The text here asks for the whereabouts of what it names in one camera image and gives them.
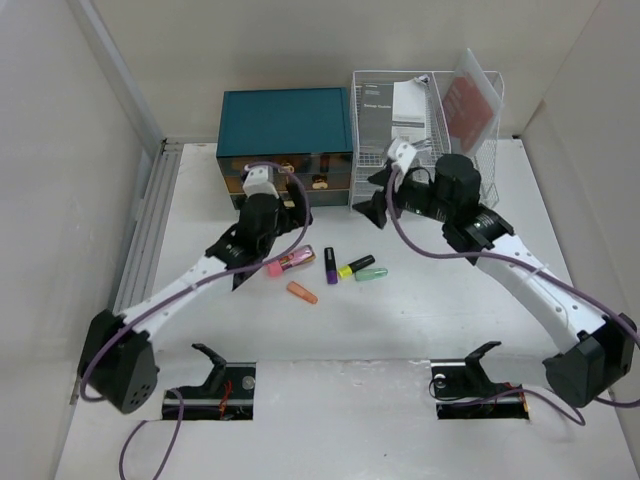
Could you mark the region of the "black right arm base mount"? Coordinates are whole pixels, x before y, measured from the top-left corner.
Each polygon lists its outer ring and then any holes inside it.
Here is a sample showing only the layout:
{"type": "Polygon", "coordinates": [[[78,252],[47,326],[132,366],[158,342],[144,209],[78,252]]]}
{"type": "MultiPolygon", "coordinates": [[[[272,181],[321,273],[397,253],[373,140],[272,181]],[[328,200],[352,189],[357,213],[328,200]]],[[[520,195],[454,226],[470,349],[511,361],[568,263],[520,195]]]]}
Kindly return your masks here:
{"type": "Polygon", "coordinates": [[[481,365],[483,357],[500,345],[490,341],[464,358],[430,361],[428,390],[438,420],[529,419],[520,385],[493,382],[481,365]]]}

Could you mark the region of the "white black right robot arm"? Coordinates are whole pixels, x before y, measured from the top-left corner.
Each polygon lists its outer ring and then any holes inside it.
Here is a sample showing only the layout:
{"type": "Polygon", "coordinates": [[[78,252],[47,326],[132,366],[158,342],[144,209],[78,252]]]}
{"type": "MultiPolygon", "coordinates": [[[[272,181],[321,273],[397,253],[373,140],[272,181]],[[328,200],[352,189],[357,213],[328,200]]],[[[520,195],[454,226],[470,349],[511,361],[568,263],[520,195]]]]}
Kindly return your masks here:
{"type": "Polygon", "coordinates": [[[378,228],[397,224],[404,211],[441,222],[448,253],[424,250],[396,231],[414,252],[465,259],[501,284],[559,350],[543,362],[551,390],[575,408],[603,403],[602,393],[630,371],[639,347],[635,323],[550,273],[511,224],[481,202],[481,174],[468,157],[441,156],[427,182],[414,180],[417,170],[406,154],[388,159],[368,178],[378,191],[356,210],[378,228]]]}

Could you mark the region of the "pink multicolour pen bundle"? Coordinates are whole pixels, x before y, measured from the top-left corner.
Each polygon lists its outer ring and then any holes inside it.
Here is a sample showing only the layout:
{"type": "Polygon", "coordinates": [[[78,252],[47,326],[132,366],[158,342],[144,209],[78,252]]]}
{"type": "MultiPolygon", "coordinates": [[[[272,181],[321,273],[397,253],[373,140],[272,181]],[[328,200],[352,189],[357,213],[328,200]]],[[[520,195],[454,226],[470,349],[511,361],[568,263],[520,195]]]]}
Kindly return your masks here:
{"type": "Polygon", "coordinates": [[[310,245],[304,245],[267,264],[267,274],[269,277],[278,277],[285,271],[309,263],[315,258],[316,254],[313,248],[310,245]]]}

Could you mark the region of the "clear zip pouch red card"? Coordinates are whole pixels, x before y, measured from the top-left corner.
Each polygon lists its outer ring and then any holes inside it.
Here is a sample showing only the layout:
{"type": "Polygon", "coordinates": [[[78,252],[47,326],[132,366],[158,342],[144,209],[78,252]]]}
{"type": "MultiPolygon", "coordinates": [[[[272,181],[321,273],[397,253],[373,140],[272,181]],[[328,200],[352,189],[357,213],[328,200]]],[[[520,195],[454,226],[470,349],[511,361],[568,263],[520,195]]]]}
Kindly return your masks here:
{"type": "Polygon", "coordinates": [[[441,103],[451,152],[475,156],[497,125],[503,101],[469,48],[462,54],[441,103]]]}

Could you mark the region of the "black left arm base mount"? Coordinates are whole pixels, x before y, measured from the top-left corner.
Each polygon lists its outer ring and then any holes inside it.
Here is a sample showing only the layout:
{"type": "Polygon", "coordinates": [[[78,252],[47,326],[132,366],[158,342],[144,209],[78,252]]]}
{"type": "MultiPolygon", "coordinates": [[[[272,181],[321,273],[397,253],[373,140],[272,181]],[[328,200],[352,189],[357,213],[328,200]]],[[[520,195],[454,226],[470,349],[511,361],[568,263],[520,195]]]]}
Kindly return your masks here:
{"type": "Polygon", "coordinates": [[[204,354],[211,368],[204,380],[173,387],[162,401],[161,419],[177,420],[180,413],[178,391],[186,421],[250,421],[254,414],[257,365],[227,362],[202,343],[191,347],[204,354]]]}

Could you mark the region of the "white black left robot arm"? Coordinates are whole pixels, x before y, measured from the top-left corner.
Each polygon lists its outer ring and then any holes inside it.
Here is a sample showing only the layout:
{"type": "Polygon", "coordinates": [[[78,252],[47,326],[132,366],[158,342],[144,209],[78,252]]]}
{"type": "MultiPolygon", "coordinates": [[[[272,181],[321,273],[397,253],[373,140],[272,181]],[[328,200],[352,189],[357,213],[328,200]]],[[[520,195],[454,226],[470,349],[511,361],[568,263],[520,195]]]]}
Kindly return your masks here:
{"type": "Polygon", "coordinates": [[[299,236],[282,254],[292,252],[313,222],[308,195],[291,192],[293,205],[254,194],[238,221],[227,229],[196,264],[168,286],[117,314],[109,309],[90,322],[78,364],[78,394],[86,402],[107,402],[122,414],[138,410],[158,385],[154,337],[190,302],[210,292],[237,290],[275,258],[275,240],[294,230],[299,236]]]}

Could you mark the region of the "grey setup guide booklet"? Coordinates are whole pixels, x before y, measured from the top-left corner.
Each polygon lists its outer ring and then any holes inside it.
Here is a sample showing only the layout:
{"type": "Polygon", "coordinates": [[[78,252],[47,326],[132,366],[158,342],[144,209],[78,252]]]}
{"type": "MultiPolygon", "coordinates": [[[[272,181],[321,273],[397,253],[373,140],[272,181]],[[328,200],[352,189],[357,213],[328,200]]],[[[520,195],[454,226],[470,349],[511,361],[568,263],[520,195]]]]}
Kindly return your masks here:
{"type": "Polygon", "coordinates": [[[398,138],[417,149],[424,148],[430,134],[427,87],[428,81],[421,78],[364,83],[358,123],[360,146],[381,152],[398,138]]]}

